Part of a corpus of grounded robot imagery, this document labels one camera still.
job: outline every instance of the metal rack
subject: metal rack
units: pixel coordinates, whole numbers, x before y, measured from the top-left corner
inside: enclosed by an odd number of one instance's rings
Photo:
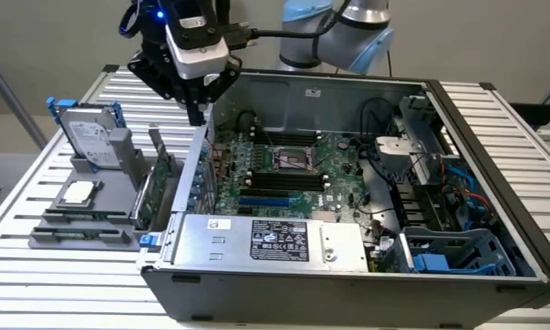
[[[485,91],[477,84],[443,85],[550,240],[550,198],[534,197],[536,192],[550,196],[548,146],[525,129],[494,91]],[[148,154],[155,152],[147,127],[149,122],[157,122],[169,151],[185,159],[197,129],[189,127],[185,111],[163,100],[125,69],[100,75],[83,102],[112,100],[123,104],[136,147]],[[517,147],[516,153],[509,152],[509,146]],[[192,324],[179,324],[165,316],[135,265],[137,252],[28,248],[31,230],[71,173],[71,154],[59,132],[0,207],[0,328],[191,328]],[[216,325],[197,324],[196,328],[213,329]],[[514,309],[480,329],[550,330],[550,305],[540,310]]]

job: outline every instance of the power supply label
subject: power supply label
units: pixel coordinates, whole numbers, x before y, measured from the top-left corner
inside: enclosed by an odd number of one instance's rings
[[[308,224],[253,220],[251,257],[255,260],[309,261]]]

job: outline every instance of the capacitor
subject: capacitor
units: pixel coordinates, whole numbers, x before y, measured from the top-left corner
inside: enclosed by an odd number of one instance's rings
[[[201,175],[204,173],[204,166],[203,165],[197,165],[196,167],[196,175]]]
[[[192,197],[187,200],[187,209],[191,210],[196,207],[196,204],[199,203],[199,198]]]
[[[201,185],[204,183],[204,177],[201,175],[197,175],[193,177],[193,184]]]
[[[200,158],[205,157],[208,155],[208,153],[211,152],[211,147],[207,146],[205,144],[201,145],[201,150],[200,150]]]
[[[343,151],[348,150],[351,147],[351,139],[341,139],[341,141],[339,141],[337,147]]]
[[[197,196],[200,196],[200,188],[192,187],[192,190],[189,191],[189,196],[191,196],[191,197],[197,197]]]

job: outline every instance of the circuit board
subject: circuit board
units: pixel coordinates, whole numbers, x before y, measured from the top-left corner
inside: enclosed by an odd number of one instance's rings
[[[324,135],[313,146],[256,144],[233,131],[219,132],[215,168],[219,173],[217,215],[237,215],[240,208],[251,211],[245,215],[312,219],[313,213],[335,213],[337,221],[355,221],[355,209],[349,207],[349,195],[356,202],[367,192],[363,176],[357,173],[357,149],[341,134]],[[247,187],[248,171],[327,176],[324,191],[288,190],[288,206],[240,205],[241,191]]]
[[[167,180],[172,175],[172,160],[167,152],[167,147],[161,143],[157,151],[157,161],[155,163],[152,174],[145,183],[145,191],[143,196],[143,207],[137,221],[141,228],[148,228],[149,224],[156,220],[160,205],[164,200],[167,188]]]

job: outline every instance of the metal frame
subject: metal frame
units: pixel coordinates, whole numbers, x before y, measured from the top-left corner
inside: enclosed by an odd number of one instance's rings
[[[11,108],[13,115],[19,119],[21,126],[25,128],[27,133],[31,136],[31,139],[33,140],[35,144],[39,146],[39,149],[45,148],[45,145],[48,142],[45,134],[43,134],[43,130],[40,129],[37,122],[35,122],[35,119],[32,118],[21,102],[19,101],[19,98],[16,97],[16,94],[12,91],[11,86],[8,86],[7,80],[4,79],[1,74],[0,74],[0,95],[1,95],[1,98],[4,98],[4,101],[7,102],[7,105]]]
[[[444,83],[443,86],[449,93],[456,89],[471,89],[477,90],[480,94],[484,93],[477,84]],[[124,100],[123,106],[129,105],[124,109],[125,113],[131,114],[127,121],[136,131],[133,137],[136,146],[152,154],[151,141],[141,130],[149,122],[163,122],[161,133],[169,150],[184,159],[188,141],[180,139],[191,138],[191,133],[187,129],[180,130],[175,125],[179,121],[175,117],[184,113],[183,110],[176,109],[175,103],[156,99],[156,94],[125,69],[100,75],[83,102],[107,104],[113,99]],[[457,107],[469,124],[481,118],[467,114],[486,112],[476,107],[460,105]],[[484,126],[481,127],[479,131],[485,134],[479,135],[479,139],[488,152],[494,155],[502,155],[501,149],[505,146],[528,146],[528,142],[517,136],[493,136],[486,133]],[[51,204],[43,199],[52,198],[51,196],[57,194],[60,185],[69,175],[71,154],[72,149],[59,132],[0,207],[0,328],[240,328],[235,324],[176,323],[165,315],[140,277],[133,264],[140,255],[136,252],[28,249],[27,240],[31,228],[39,222],[37,216],[45,204]],[[506,176],[506,179],[514,189],[517,188],[518,195],[526,196],[526,191],[532,190],[524,190],[521,186],[530,184],[525,181],[529,181],[533,171],[513,168],[502,169],[502,172],[505,175],[513,172],[516,176]],[[525,173],[525,175],[518,177],[517,173]],[[534,218],[550,238],[550,216],[537,214]],[[149,254],[147,259],[152,261],[157,257],[159,255]],[[300,326],[257,324],[249,326],[253,329],[301,328]],[[540,310],[514,309],[479,328],[482,330],[550,330],[550,305]]]

